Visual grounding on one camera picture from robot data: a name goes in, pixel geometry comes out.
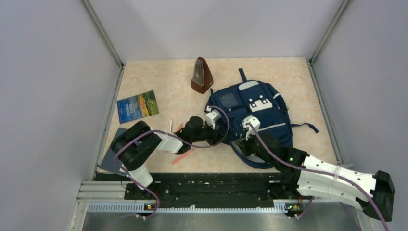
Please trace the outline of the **navy blue backpack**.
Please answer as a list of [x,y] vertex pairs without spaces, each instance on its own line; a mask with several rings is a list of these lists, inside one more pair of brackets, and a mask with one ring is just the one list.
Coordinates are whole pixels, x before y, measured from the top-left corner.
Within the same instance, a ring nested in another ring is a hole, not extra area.
[[293,128],[298,125],[290,121],[289,108],[281,94],[270,83],[248,80],[243,69],[239,72],[241,83],[211,91],[206,104],[220,112],[216,124],[228,131],[222,143],[233,149],[232,142],[245,138],[241,122],[253,115],[261,123],[256,136],[271,133],[283,145],[293,147]]

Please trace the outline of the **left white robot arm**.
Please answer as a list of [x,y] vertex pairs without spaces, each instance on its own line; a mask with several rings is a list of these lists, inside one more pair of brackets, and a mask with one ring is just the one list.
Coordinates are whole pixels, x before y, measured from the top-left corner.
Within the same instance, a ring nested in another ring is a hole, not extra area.
[[197,116],[192,116],[175,133],[153,132],[145,121],[139,121],[114,138],[108,151],[114,155],[114,162],[121,162],[126,176],[138,183],[136,193],[148,199],[154,193],[154,186],[145,162],[155,150],[180,155],[196,142],[206,141],[210,147],[216,146],[225,140],[227,133],[215,122],[204,122]]

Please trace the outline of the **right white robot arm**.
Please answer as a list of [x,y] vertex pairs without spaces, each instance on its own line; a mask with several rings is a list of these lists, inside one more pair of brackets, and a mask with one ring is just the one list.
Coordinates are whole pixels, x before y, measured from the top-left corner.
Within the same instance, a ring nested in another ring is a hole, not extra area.
[[269,133],[250,135],[232,142],[237,155],[262,160],[254,167],[275,168],[281,173],[282,192],[288,198],[319,197],[357,208],[373,219],[392,221],[395,187],[389,173],[374,174],[330,164],[305,151],[288,147]]

